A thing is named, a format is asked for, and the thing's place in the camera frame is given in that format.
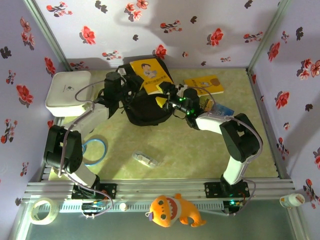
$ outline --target clear plastic bottle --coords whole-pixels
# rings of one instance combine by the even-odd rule
[[[132,153],[132,157],[137,160],[139,163],[149,167],[149,168],[155,168],[159,165],[159,163],[153,159],[152,157],[149,157],[148,155],[144,154],[141,151],[134,151]]]

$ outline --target cartoon fish toy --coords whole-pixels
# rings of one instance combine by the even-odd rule
[[[191,202],[181,198],[177,193],[174,197],[158,196],[150,206],[150,211],[145,214],[150,221],[161,227],[168,228],[179,219],[182,224],[188,224],[188,217],[193,220],[191,227],[199,227],[206,224],[202,220],[197,207]]]

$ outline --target blue cable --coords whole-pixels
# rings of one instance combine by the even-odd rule
[[[86,166],[95,166],[95,165],[99,164],[105,158],[105,156],[107,154],[107,146],[106,146],[106,144],[102,140],[100,140],[98,138],[93,138],[93,139],[90,139],[90,140],[86,141],[84,144],[82,144],[82,155],[84,155],[86,150],[87,150],[87,144],[91,143],[91,142],[94,142],[94,141],[102,143],[102,145],[104,147],[104,152],[103,152],[102,157],[99,160],[97,160],[94,163],[85,163],[84,165],[86,165]]]

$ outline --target white box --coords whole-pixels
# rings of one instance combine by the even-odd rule
[[[83,114],[85,102],[75,99],[76,93],[91,84],[89,71],[62,71],[52,78],[51,86],[45,100],[45,107],[55,117],[74,117]],[[79,100],[92,100],[93,86],[78,94]]]

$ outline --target small white bottle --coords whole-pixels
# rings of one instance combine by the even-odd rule
[[[280,198],[280,204],[284,208],[299,207],[300,205],[304,204],[305,201],[305,197],[300,193],[292,193]]]

